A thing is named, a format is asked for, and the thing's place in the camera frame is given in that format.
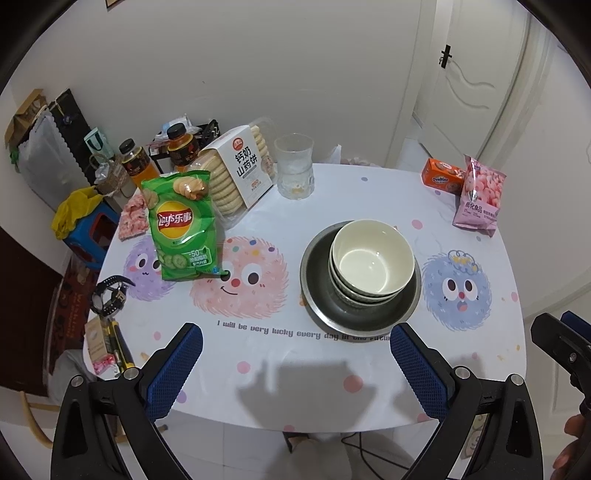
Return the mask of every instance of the clear drinking glass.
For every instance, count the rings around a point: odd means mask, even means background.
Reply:
[[[285,198],[301,200],[314,191],[313,148],[314,140],[301,134],[288,134],[275,140],[277,188]]]

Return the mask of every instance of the white door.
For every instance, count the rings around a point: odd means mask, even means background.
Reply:
[[[452,56],[419,138],[432,157],[458,166],[465,154],[478,157],[511,91],[529,18],[516,0],[454,0]]]

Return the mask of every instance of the orange juice bottle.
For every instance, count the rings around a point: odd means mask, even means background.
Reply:
[[[168,153],[177,171],[187,171],[189,165],[199,155],[199,139],[187,133],[184,124],[174,124],[166,134],[170,139]]]
[[[121,163],[137,187],[142,187],[142,180],[155,179],[160,176],[156,165],[144,148],[136,147],[131,138],[119,146],[119,151],[123,155]]]

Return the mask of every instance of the stacked bowls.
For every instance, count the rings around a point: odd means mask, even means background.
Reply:
[[[348,305],[365,309],[392,300],[414,274],[413,250],[394,227],[377,220],[345,225],[330,247],[329,277]]]

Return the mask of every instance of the packaged cookies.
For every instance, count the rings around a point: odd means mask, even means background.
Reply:
[[[459,167],[429,158],[421,173],[421,178],[428,187],[459,195],[465,175],[466,172]]]
[[[453,224],[472,230],[483,230],[492,236],[496,231],[496,217],[501,208],[501,194],[506,175],[482,165],[468,155],[466,166],[466,180]]]
[[[191,169],[211,173],[209,195],[221,224],[236,225],[246,211],[271,187],[275,164],[267,141],[276,137],[268,118],[238,127],[208,145]]]

